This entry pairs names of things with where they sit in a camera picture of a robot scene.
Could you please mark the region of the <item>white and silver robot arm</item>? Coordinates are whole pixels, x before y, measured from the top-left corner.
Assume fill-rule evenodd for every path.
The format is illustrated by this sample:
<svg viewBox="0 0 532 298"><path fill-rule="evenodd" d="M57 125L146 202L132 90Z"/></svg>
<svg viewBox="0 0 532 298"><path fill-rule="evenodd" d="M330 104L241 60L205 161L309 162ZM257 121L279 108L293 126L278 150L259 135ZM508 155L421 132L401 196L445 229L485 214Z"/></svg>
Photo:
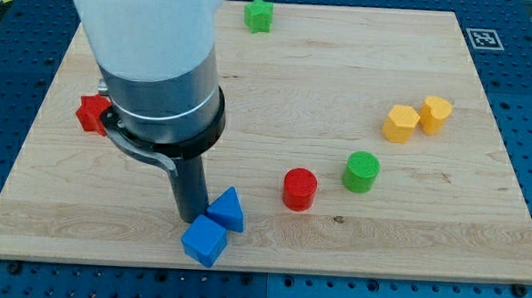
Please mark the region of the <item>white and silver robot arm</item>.
<svg viewBox="0 0 532 298"><path fill-rule="evenodd" d="M111 142L169 175L179 216L209 206L201 156L226 122L214 17L225 0L73 0L111 107Z"/></svg>

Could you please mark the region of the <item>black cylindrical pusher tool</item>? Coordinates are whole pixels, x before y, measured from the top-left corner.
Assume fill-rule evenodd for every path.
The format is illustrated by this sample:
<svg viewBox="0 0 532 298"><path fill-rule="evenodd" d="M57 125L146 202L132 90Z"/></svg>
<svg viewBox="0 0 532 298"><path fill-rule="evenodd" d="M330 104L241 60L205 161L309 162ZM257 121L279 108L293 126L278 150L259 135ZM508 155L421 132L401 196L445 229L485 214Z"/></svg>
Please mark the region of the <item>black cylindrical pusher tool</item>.
<svg viewBox="0 0 532 298"><path fill-rule="evenodd" d="M220 139L226 122L225 97L222 91L217 115L198 135L181 142L151 143L133 136L120 127L119 115L112 107L100 115L107 137L123 153L166 171L176 201L180 218L193 222L209 206L201 156Z"/></svg>

